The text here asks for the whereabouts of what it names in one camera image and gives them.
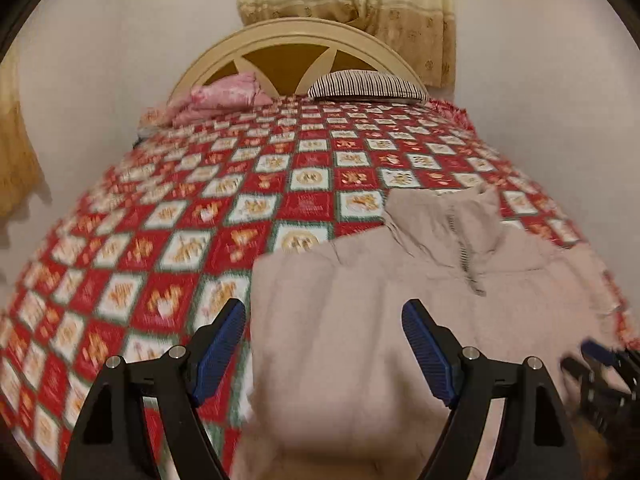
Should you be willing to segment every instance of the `striped pillow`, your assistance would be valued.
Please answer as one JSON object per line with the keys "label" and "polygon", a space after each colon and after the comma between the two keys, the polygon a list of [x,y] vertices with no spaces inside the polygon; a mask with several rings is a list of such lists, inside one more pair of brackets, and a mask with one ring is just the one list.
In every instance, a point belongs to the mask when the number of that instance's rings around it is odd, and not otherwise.
{"label": "striped pillow", "polygon": [[402,99],[425,101],[427,95],[415,85],[385,72],[340,70],[323,75],[311,85],[313,99],[350,97],[354,99]]}

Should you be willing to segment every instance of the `metal screw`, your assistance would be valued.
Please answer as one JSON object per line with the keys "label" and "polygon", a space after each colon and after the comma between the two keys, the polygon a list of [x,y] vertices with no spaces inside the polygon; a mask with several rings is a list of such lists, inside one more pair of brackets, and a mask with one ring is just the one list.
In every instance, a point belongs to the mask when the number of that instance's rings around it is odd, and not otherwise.
{"label": "metal screw", "polygon": [[529,365],[529,367],[533,368],[534,370],[540,370],[540,368],[544,366],[542,364],[542,361],[537,357],[528,358],[527,365]]}
{"label": "metal screw", "polygon": [[180,359],[187,353],[187,349],[182,345],[176,345],[169,348],[169,357],[173,359]]}
{"label": "metal screw", "polygon": [[462,349],[462,355],[470,361],[475,361],[480,357],[480,351],[475,346],[465,346]]}
{"label": "metal screw", "polygon": [[120,358],[119,355],[112,355],[107,359],[106,365],[107,365],[107,368],[114,369],[120,366],[121,362],[122,362],[122,359]]}

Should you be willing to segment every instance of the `zipper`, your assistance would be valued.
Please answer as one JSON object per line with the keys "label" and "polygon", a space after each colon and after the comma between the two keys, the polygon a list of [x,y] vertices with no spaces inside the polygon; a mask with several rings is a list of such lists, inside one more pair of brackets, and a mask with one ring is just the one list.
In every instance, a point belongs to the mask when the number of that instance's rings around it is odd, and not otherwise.
{"label": "zipper", "polygon": [[458,246],[460,247],[460,267],[465,273],[466,283],[471,288],[474,294],[477,296],[486,296],[486,291],[480,286],[478,280],[476,280],[475,273],[471,269],[471,257],[469,255],[469,249],[467,248],[461,234],[456,229],[456,218],[452,214],[447,214],[447,224],[450,231],[456,237]]}

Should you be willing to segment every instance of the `wooden headboard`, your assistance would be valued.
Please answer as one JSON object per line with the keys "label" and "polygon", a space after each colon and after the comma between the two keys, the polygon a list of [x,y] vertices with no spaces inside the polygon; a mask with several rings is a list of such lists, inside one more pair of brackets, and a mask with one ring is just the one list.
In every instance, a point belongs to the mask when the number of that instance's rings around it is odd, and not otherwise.
{"label": "wooden headboard", "polygon": [[321,75],[349,68],[391,72],[426,92],[414,70],[373,36],[319,18],[279,18],[212,46],[184,73],[170,98],[239,72],[255,72],[270,97],[306,94]]}

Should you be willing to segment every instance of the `bedspread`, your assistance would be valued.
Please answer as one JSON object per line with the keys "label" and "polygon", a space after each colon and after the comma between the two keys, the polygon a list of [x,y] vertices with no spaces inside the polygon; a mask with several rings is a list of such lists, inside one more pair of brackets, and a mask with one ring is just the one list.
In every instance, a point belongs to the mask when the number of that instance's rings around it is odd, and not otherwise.
{"label": "bedspread", "polygon": [[[381,224],[393,187],[498,187],[504,222],[562,246],[576,226],[538,184],[478,138],[451,104],[314,103],[163,130],[109,168],[25,266],[0,329],[0,413],[44,478],[58,478],[92,380],[111,354],[154,358],[249,306],[266,251],[303,251]],[[631,338],[625,304],[616,314]],[[250,335],[198,411],[228,470],[249,388]],[[174,472],[156,407],[152,446]]]}

